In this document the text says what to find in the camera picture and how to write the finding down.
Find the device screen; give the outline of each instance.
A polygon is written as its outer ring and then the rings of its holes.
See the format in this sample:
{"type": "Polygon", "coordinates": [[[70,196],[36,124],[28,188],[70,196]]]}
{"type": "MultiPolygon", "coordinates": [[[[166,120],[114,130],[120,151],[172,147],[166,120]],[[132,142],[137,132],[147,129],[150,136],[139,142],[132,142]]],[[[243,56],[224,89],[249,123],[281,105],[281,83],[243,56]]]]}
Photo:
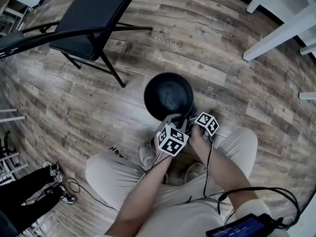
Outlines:
{"type": "Polygon", "coordinates": [[[256,219],[247,219],[236,226],[212,234],[213,237],[247,237],[263,228],[265,225],[256,219]]]}

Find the forearm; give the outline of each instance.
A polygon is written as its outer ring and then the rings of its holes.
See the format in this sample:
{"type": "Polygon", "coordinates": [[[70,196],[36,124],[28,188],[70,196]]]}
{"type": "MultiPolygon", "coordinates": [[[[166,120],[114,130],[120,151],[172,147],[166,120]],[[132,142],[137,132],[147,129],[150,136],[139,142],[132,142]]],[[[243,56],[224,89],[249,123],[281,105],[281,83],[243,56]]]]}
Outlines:
{"type": "MultiPolygon", "coordinates": [[[[158,162],[166,158],[167,154],[162,154],[158,162]]],[[[118,216],[106,232],[111,236],[134,236],[142,224],[146,221],[155,203],[158,189],[165,175],[172,157],[162,161],[154,167],[144,178],[135,186],[124,201],[118,216]]]]}
{"type": "MultiPolygon", "coordinates": [[[[211,145],[202,137],[191,141],[190,144],[204,165],[207,166],[207,158],[211,145]]],[[[242,170],[232,160],[219,153],[215,148],[213,148],[209,171],[215,182],[218,183],[225,192],[251,187],[242,170]]],[[[229,194],[229,198],[232,201],[234,209],[237,210],[244,202],[257,199],[258,197],[252,191],[245,191],[229,194]]]]}

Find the wooden floor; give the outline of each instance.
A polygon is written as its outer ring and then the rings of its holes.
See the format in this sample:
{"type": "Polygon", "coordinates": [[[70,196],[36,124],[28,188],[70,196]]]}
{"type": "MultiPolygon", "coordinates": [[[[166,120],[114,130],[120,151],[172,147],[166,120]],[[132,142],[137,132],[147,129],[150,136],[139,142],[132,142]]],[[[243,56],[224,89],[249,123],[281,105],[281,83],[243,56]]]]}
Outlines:
{"type": "MultiPolygon", "coordinates": [[[[55,0],[33,26],[60,19],[72,1],[55,0]]],[[[46,160],[59,161],[68,177],[93,192],[84,176],[90,156],[114,145],[139,163],[140,145],[159,125],[145,108],[145,86],[171,71],[191,83],[198,112],[216,116],[216,146],[242,126],[257,134],[250,182],[287,188],[303,207],[316,186],[316,108],[298,93],[316,91],[316,66],[299,54],[294,40],[244,61],[243,52],[277,27],[259,12],[248,14],[246,6],[239,0],[133,0],[121,22],[154,30],[116,32],[105,46],[124,89],[111,75],[87,66],[76,69],[48,45],[18,54],[13,63],[1,62],[0,109],[17,107],[27,117],[0,125],[2,133],[12,131],[12,144],[30,164],[23,174],[46,160]]],[[[27,17],[27,25],[34,17],[27,17]]],[[[173,166],[186,168],[194,160],[184,154],[173,166]]],[[[183,171],[171,172],[181,184],[183,171]]],[[[283,197],[258,195],[275,217],[294,215],[283,197]]],[[[115,218],[84,191],[75,206],[60,202],[54,211],[60,224],[52,236],[102,234],[115,218]]]]}

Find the black folding chair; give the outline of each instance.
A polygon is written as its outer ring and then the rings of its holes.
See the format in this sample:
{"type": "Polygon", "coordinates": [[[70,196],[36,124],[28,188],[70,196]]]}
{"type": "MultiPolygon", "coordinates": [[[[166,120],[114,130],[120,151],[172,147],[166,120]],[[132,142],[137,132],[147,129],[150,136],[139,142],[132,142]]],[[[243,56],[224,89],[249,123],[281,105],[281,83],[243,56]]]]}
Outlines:
{"type": "Polygon", "coordinates": [[[0,58],[5,58],[49,42],[51,48],[61,51],[78,69],[80,69],[80,65],[77,62],[104,71],[113,75],[121,87],[124,88],[124,83],[106,57],[103,48],[112,32],[131,30],[151,31],[153,29],[152,27],[139,27],[119,23],[119,19],[131,1],[74,0],[59,22],[35,26],[1,38],[0,58]],[[57,25],[55,31],[47,33],[47,30],[55,25],[57,25]],[[34,30],[40,30],[42,34],[24,37],[24,33],[34,30]],[[95,61],[99,57],[107,65],[109,71],[81,60],[95,61]]]}

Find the white pants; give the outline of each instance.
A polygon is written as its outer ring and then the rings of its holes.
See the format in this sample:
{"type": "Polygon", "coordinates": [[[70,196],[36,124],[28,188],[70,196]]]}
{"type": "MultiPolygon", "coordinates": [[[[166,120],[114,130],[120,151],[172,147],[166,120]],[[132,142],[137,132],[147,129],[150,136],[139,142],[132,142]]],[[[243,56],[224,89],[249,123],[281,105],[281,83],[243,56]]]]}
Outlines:
{"type": "MultiPolygon", "coordinates": [[[[256,158],[257,146],[258,140],[254,132],[248,128],[239,128],[221,143],[218,151],[236,163],[248,178],[256,158]]],[[[85,174],[88,183],[100,197],[116,210],[120,210],[126,196],[144,172],[139,165],[108,150],[94,155],[88,160],[85,174]]],[[[192,197],[191,201],[198,199],[217,209],[219,195],[208,198],[203,196],[205,178],[206,171],[182,186],[161,184],[154,207],[163,208],[185,203],[192,197]]],[[[206,194],[210,195],[220,191],[222,191],[221,187],[209,176],[206,194]]],[[[221,203],[221,214],[224,217],[229,214],[231,209],[232,206],[228,199],[221,203]]]]}

